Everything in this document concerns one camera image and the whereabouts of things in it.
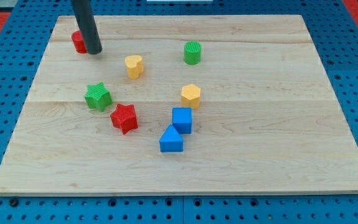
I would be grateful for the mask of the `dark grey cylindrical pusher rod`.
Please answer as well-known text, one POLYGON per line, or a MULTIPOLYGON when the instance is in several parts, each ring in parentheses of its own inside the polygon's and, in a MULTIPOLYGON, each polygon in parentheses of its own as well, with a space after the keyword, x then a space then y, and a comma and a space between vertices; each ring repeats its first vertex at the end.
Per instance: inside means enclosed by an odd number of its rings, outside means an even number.
POLYGON ((91 55, 101 53, 103 47, 90 0, 71 0, 70 2, 87 52, 91 55))

